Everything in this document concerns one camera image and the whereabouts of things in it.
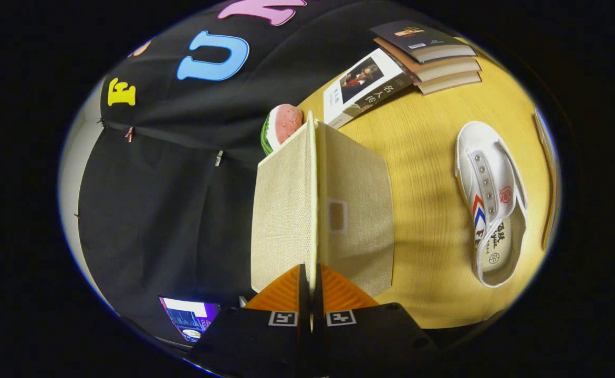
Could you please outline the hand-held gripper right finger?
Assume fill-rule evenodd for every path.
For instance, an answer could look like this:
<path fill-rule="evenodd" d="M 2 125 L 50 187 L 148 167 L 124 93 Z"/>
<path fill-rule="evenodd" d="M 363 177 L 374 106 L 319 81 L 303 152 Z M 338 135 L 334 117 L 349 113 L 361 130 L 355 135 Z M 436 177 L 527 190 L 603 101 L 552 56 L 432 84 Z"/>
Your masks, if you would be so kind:
<path fill-rule="evenodd" d="M 312 311 L 314 377 L 418 377 L 439 356 L 434 340 L 399 303 L 378 303 L 319 264 Z"/>

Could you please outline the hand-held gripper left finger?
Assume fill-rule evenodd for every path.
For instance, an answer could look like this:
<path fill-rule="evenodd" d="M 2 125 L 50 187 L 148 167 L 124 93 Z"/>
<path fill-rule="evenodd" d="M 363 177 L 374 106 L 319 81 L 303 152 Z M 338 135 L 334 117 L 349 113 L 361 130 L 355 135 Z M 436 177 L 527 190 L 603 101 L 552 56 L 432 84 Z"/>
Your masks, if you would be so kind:
<path fill-rule="evenodd" d="M 220 377 L 307 377 L 309 346 L 309 283 L 298 264 L 246 306 L 223 309 L 186 359 Z"/>

